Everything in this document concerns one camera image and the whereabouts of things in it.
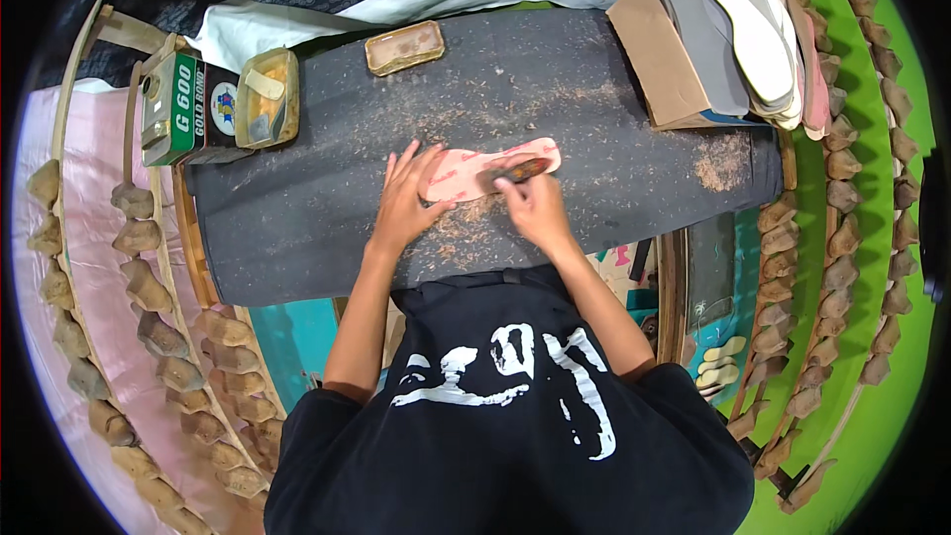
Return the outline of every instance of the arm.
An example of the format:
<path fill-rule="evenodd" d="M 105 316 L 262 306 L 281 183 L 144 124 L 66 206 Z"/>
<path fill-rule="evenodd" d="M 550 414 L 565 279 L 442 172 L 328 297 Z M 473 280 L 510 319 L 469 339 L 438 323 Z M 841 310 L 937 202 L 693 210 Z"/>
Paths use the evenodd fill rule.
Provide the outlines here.
<path fill-rule="evenodd" d="M 591 267 L 568 225 L 558 181 L 542 173 L 521 184 L 504 178 L 495 186 L 505 195 L 519 233 L 548 256 L 561 275 L 578 313 L 594 330 L 612 370 L 636 381 L 656 365 L 647 337 Z"/>
<path fill-rule="evenodd" d="M 440 214 L 456 208 L 449 201 L 429 208 L 420 203 L 417 183 L 442 145 L 430 147 L 414 159 L 419 147 L 420 142 L 414 140 L 398 160 L 396 154 L 390 154 L 386 162 L 373 235 L 363 249 L 360 274 L 324 367 L 323 387 L 362 405 L 373 396 L 379 380 L 386 305 L 397 260 L 406 245 L 433 225 Z"/>

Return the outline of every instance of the white print on t-shirt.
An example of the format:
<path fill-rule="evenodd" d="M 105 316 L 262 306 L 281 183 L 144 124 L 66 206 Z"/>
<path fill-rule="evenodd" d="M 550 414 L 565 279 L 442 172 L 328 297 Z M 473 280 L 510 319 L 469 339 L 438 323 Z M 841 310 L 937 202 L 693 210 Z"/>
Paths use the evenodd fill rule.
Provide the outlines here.
<path fill-rule="evenodd" d="M 518 350 L 510 339 L 513 330 L 519 330 L 521 333 Z M 564 347 L 561 347 L 558 339 L 553 335 L 543 333 L 542 338 L 545 341 L 546 349 L 552 361 L 572 373 L 572 376 L 575 378 L 578 394 L 581 395 L 581 401 L 594 411 L 594 414 L 597 416 L 599 426 L 598 438 L 601 443 L 601 452 L 597 456 L 588 458 L 592 461 L 600 461 L 608 458 L 613 454 L 616 446 L 611 418 L 608 417 L 608 410 L 605 408 L 604 401 L 601 400 L 601 394 L 598 392 L 597 386 L 594 385 L 594 381 L 591 380 L 588 371 L 572 360 L 572 358 L 568 357 L 568 350 L 572 347 L 577 348 L 585 356 L 585 359 L 600 373 L 606 373 L 608 371 L 607 366 L 605 366 L 604 361 L 601 360 L 601 356 L 598 355 L 594 345 L 592 345 L 588 339 L 588 334 L 582 327 L 578 327 L 575 332 L 569 335 L 568 343 L 566 343 Z M 500 375 L 512 376 L 518 373 L 526 373 L 530 380 L 534 380 L 534 331 L 530 325 L 523 323 L 499 327 L 493 332 L 490 341 L 493 343 L 490 354 L 495 362 L 495 369 Z M 460 388 L 458 386 L 459 379 L 465 374 L 466 366 L 474 362 L 477 355 L 478 350 L 476 348 L 458 347 L 449 351 L 442 356 L 442 359 L 439 361 L 439 369 L 443 375 L 443 383 L 441 385 L 417 388 L 406 394 L 397 395 L 393 397 L 393 401 L 390 402 L 390 405 L 393 407 L 401 407 L 425 399 L 427 401 L 450 403 L 453 405 L 498 405 L 505 407 L 517 396 L 528 391 L 529 385 L 523 384 L 506 388 L 502 392 L 481 396 Z M 410 355 L 409 361 L 406 364 L 408 370 L 410 367 L 430 368 L 429 360 L 423 355 L 413 353 Z M 413 380 L 422 381 L 424 378 L 420 374 L 411 373 L 400 378 L 399 384 L 412 382 Z M 565 405 L 565 400 L 559 398 L 558 404 L 561 406 L 561 412 L 565 416 L 565 421 L 571 422 L 572 414 Z M 577 435 L 573 440 L 576 445 L 581 444 Z"/>
<path fill-rule="evenodd" d="M 472 392 L 466 392 L 458 386 L 459 378 L 466 372 L 466 366 L 476 359 L 478 350 L 476 348 L 458 347 L 450 350 L 442 356 L 439 361 L 439 369 L 445 377 L 445 382 L 432 388 L 417 388 L 406 394 L 400 394 L 393 397 L 390 403 L 393 407 L 408 405 L 420 399 L 436 401 L 438 403 L 452 403 L 453 405 L 500 405 L 505 407 L 512 402 L 518 395 L 528 391 L 528 385 L 518 385 L 512 388 L 506 388 L 503 392 L 497 392 L 487 397 L 483 397 Z"/>
<path fill-rule="evenodd" d="M 518 361 L 516 347 L 509 341 L 512 331 L 516 329 L 522 333 L 520 341 L 522 359 L 524 360 L 522 362 Z M 534 379 L 534 332 L 530 325 L 523 323 L 497 328 L 492 333 L 492 342 L 497 343 L 502 350 L 501 354 L 496 353 L 494 347 L 489 350 L 500 375 L 511 376 L 526 373 L 529 378 Z"/>
<path fill-rule="evenodd" d="M 607 366 L 601 361 L 601 356 L 597 354 L 591 341 L 588 340 L 585 329 L 582 327 L 577 327 L 575 332 L 568 337 L 568 343 L 564 347 L 561 347 L 554 335 L 543 333 L 541 336 L 545 340 L 545 346 L 548 348 L 548 354 L 552 357 L 552 361 L 575 376 L 575 385 L 578 387 L 581 400 L 597 415 L 598 425 L 601 428 L 598 433 L 598 437 L 601 439 L 601 452 L 598 456 L 588 458 L 592 461 L 600 461 L 611 456 L 614 452 L 615 442 L 614 429 L 611 426 L 611 419 L 608 417 L 608 410 L 605 409 L 601 394 L 597 391 L 597 386 L 594 386 L 594 381 L 591 380 L 588 371 L 568 357 L 566 353 L 568 349 L 574 346 L 584 353 L 585 359 L 594 365 L 600 373 L 607 372 Z"/>

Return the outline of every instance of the stack of insoles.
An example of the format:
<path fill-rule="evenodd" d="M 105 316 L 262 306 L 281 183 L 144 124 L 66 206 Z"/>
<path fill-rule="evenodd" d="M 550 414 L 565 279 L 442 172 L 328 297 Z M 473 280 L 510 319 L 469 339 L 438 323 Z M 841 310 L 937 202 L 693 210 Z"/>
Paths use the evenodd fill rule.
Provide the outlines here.
<path fill-rule="evenodd" d="M 660 0 L 710 104 L 711 119 L 752 112 L 826 135 L 828 94 L 814 30 L 790 0 Z"/>

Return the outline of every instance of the cardboard box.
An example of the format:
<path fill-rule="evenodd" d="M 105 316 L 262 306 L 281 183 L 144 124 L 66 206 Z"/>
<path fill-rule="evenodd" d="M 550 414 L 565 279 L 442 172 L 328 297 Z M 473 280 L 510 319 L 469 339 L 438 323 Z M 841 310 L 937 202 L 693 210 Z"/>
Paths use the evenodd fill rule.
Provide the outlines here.
<path fill-rule="evenodd" d="M 660 0 L 617 0 L 608 19 L 640 80 L 653 128 L 757 124 L 710 110 L 700 77 Z"/>

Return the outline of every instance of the black t-shirt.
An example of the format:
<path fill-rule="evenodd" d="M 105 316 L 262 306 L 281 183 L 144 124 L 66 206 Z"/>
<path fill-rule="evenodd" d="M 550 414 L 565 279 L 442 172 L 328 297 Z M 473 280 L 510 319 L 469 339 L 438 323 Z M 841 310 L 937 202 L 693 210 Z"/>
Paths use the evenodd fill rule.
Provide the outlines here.
<path fill-rule="evenodd" d="M 575 307 L 530 285 L 436 286 L 411 308 L 365 408 L 319 389 L 287 418 L 269 535 L 716 534 L 743 521 L 748 460 L 679 366 L 622 383 Z"/>

